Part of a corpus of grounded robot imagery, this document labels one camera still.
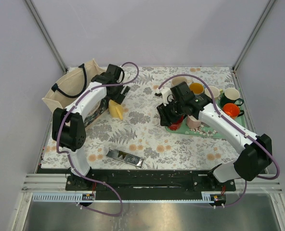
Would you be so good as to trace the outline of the orange mug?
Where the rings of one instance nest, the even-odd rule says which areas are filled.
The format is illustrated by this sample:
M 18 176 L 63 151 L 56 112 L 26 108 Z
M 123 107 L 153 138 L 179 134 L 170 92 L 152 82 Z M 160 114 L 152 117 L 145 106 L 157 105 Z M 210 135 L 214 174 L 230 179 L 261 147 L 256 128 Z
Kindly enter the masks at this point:
M 244 115 L 244 110 L 241 110 L 239 106 L 234 103 L 227 103 L 223 106 L 223 111 L 232 119 L 236 119 L 237 117 Z

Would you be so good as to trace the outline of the lime green mug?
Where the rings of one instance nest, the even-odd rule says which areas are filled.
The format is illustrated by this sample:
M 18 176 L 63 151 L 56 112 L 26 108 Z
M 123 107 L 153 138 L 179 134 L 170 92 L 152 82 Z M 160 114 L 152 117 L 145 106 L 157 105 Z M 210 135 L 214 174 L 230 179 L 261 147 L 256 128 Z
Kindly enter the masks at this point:
M 219 100 L 220 100 L 220 96 L 221 96 L 223 90 L 222 89 L 218 89 L 215 86 L 209 86 L 209 88 L 210 88 L 210 90 L 211 90 L 211 92 L 212 92 L 212 94 L 214 96 L 216 104 L 218 104 Z M 204 94 L 206 95 L 207 102 L 212 102 L 211 94 L 210 94 L 208 88 L 205 88 Z

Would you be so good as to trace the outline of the dark green mug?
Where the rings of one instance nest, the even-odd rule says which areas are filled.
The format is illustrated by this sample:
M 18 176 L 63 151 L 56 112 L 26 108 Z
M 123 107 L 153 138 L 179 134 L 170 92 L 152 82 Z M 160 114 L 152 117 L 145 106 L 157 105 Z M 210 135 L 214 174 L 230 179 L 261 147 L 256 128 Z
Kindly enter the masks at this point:
M 242 106 L 244 104 L 244 100 L 241 99 L 240 92 L 235 88 L 227 88 L 220 99 L 220 107 L 223 108 L 224 105 L 228 103 L 235 104 L 235 102 L 240 102 L 236 104 L 237 106 Z

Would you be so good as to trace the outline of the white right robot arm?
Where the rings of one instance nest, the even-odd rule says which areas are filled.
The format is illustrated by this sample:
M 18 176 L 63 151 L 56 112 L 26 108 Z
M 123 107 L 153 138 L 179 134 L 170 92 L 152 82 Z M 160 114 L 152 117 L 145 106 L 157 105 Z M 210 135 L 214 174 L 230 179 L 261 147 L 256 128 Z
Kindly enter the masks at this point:
M 207 184 L 212 190 L 219 190 L 226 181 L 242 178 L 252 181 L 272 163 L 272 141 L 246 129 L 221 111 L 215 102 L 205 94 L 195 95 L 185 82 L 179 85 L 157 89 L 155 95 L 163 103 L 157 106 L 160 125 L 169 127 L 182 116 L 193 116 L 219 132 L 239 154 L 235 161 L 214 167 Z

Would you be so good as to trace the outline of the red mug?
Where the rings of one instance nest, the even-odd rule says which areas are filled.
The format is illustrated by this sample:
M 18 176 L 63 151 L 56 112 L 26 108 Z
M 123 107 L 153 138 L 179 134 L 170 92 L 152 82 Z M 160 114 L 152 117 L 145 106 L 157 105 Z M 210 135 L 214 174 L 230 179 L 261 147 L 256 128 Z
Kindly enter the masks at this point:
M 169 126 L 168 129 L 172 131 L 178 130 L 181 127 L 183 120 L 184 118 L 183 116 L 181 116 L 180 119 L 177 122 L 173 123 L 171 126 Z

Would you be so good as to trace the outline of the beige floral mug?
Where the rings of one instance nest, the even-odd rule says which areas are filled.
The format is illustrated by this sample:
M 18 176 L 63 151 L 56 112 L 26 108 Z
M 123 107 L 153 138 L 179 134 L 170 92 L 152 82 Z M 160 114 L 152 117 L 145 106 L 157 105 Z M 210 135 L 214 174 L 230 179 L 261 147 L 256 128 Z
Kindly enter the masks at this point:
M 175 78 L 173 78 L 173 79 L 171 80 L 171 86 L 172 86 L 172 87 L 175 87 L 175 86 L 179 85 L 179 84 L 182 83 L 182 82 L 185 82 L 186 84 L 191 84 L 191 83 L 192 83 L 191 80 L 187 79 L 186 77 L 181 76 L 181 77 L 175 77 Z

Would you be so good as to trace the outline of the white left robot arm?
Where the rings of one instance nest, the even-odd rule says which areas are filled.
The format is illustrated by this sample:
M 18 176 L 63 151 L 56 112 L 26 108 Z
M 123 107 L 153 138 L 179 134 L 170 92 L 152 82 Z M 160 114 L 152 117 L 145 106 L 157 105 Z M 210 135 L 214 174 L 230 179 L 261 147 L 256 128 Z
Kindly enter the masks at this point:
M 84 154 L 86 140 L 84 121 L 97 103 L 103 99 L 121 105 L 130 90 L 131 81 L 123 83 L 125 72 L 122 67 L 109 64 L 106 71 L 94 76 L 91 82 L 66 108 L 56 108 L 52 119 L 52 139 L 56 141 L 56 151 L 66 154 L 71 172 L 78 176 L 76 185 L 82 190 L 92 187 L 93 179 L 88 173 L 91 167 Z

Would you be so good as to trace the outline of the yellow mug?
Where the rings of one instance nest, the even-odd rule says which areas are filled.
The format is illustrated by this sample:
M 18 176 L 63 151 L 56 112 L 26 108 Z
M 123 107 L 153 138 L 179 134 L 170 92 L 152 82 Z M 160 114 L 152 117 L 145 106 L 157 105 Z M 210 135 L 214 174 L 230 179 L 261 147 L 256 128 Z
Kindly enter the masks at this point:
M 110 100 L 108 103 L 109 114 L 112 118 L 119 118 L 123 120 L 123 107 L 122 105 Z

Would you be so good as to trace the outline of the pink octagonal mug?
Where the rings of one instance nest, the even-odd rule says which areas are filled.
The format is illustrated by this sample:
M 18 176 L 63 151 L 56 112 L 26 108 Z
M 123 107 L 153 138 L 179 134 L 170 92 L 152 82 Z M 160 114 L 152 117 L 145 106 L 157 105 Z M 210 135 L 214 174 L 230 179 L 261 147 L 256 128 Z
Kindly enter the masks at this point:
M 186 119 L 186 125 L 189 129 L 196 129 L 201 125 L 201 121 L 194 116 L 188 115 Z

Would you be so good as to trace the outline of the blue butterfly mug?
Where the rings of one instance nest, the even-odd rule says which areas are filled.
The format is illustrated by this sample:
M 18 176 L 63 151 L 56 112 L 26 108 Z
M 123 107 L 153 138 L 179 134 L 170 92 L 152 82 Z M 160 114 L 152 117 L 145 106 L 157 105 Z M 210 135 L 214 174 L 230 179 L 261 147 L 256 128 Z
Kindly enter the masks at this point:
M 204 86 L 200 83 L 191 83 L 189 85 L 189 89 L 195 94 L 199 95 L 202 94 L 205 90 Z

